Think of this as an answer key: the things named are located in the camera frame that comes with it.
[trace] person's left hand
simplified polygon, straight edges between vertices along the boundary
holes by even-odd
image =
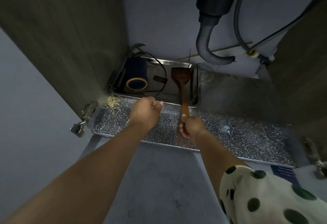
[[[137,100],[129,117],[129,126],[135,125],[149,132],[158,122],[163,102],[157,102],[153,97]]]

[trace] polka dot sleeve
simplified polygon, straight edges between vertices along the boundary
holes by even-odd
[[[327,203],[280,177],[242,165],[226,170],[219,194],[231,224],[327,223]]]

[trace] sparkly surface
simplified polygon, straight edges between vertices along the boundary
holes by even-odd
[[[119,109],[104,106],[97,117],[93,133],[115,136],[128,123],[130,110],[135,101],[133,98],[120,97]],[[197,150],[198,148],[183,138],[178,131],[180,114],[180,106],[164,104],[157,125],[143,141]],[[270,164],[294,165],[284,143],[288,136],[277,124],[216,114],[205,107],[190,108],[190,115],[199,115],[204,120],[207,130],[239,158]]]

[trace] green polka dot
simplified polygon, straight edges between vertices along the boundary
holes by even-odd
[[[236,170],[236,166],[232,166],[232,167],[230,167],[230,168],[228,168],[228,169],[226,170],[226,173],[227,173],[227,174],[231,174],[231,173],[233,173],[235,170]]]
[[[308,224],[307,218],[303,216],[303,214],[297,212],[293,209],[285,209],[284,216],[286,220],[288,220],[292,224]]]
[[[234,193],[235,193],[235,190],[231,189],[231,200],[234,200]]]
[[[255,212],[259,209],[260,207],[260,201],[258,198],[251,198],[248,202],[247,202],[247,209],[250,212]]]
[[[224,214],[226,214],[225,205],[223,203],[223,200],[221,200],[221,199],[220,199],[220,205],[221,205],[221,208],[223,209]]]
[[[265,171],[254,171],[252,173],[252,177],[256,178],[256,179],[263,179],[266,176],[266,172]]]
[[[302,189],[301,187],[292,185],[292,189],[295,192],[295,194],[297,194],[299,197],[305,199],[305,200],[317,200],[317,198],[310,193],[309,191]]]

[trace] dark blue cup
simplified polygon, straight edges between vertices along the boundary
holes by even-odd
[[[144,58],[139,56],[128,58],[125,63],[125,71],[124,81],[126,81],[127,88],[139,91],[147,87],[147,64]]]

